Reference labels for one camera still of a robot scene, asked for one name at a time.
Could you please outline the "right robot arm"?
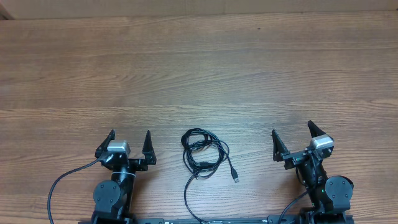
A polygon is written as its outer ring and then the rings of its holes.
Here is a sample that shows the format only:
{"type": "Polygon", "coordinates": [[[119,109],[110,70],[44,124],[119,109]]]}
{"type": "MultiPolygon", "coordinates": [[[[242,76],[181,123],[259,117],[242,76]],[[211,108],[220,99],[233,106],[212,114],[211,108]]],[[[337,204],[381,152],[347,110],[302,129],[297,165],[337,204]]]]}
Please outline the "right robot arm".
{"type": "Polygon", "coordinates": [[[327,176],[323,167],[323,160],[333,152],[334,139],[311,120],[307,126],[312,138],[310,144],[299,152],[290,152],[277,131],[274,129],[271,132],[273,160],[284,162],[286,170],[294,169],[298,181],[305,187],[305,192],[276,217],[277,223],[354,223],[353,216],[346,214],[351,208],[354,183],[342,175],[327,176]],[[298,215],[287,215],[288,210],[305,196],[310,198],[312,206],[300,209],[298,215]]]}

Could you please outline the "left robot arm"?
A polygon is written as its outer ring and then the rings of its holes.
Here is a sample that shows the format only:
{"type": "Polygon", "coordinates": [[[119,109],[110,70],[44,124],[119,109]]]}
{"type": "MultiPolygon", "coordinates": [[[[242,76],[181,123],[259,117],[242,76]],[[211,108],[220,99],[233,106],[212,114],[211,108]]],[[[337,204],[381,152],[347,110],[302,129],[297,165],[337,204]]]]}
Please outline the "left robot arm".
{"type": "Polygon", "coordinates": [[[137,223],[136,216],[130,212],[136,172],[147,171],[149,165],[157,162],[150,131],[142,148],[144,157],[138,159],[130,158],[129,143],[116,140],[115,136],[115,130],[111,130],[95,151],[96,159],[111,171],[111,178],[94,189],[92,223],[137,223]]]}

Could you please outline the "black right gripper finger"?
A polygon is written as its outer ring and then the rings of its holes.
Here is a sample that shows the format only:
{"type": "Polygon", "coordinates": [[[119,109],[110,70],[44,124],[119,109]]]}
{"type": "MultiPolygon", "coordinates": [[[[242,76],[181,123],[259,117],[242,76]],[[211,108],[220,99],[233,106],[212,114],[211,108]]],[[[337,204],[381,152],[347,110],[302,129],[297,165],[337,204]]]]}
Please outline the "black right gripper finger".
{"type": "Polygon", "coordinates": [[[286,148],[275,129],[272,130],[271,134],[273,140],[273,160],[276,162],[283,161],[284,156],[289,155],[290,151],[286,148]]]}
{"type": "Polygon", "coordinates": [[[325,135],[325,132],[322,131],[312,120],[308,121],[307,126],[310,130],[310,134],[311,134],[312,138],[325,135]]]}

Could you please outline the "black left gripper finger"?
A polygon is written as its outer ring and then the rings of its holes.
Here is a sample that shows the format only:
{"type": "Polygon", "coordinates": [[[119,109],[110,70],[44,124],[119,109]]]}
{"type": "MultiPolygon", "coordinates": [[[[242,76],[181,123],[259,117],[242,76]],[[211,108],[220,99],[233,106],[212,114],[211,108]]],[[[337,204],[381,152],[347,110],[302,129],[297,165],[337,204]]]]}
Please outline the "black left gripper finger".
{"type": "Polygon", "coordinates": [[[145,163],[148,165],[156,165],[157,158],[152,145],[151,133],[148,130],[146,133],[146,138],[144,140],[144,145],[142,148],[142,153],[144,155],[145,163]]]}
{"type": "Polygon", "coordinates": [[[95,157],[100,158],[103,152],[107,151],[108,145],[111,141],[115,140],[116,132],[115,130],[111,130],[106,139],[97,147],[95,151],[95,157]]]}

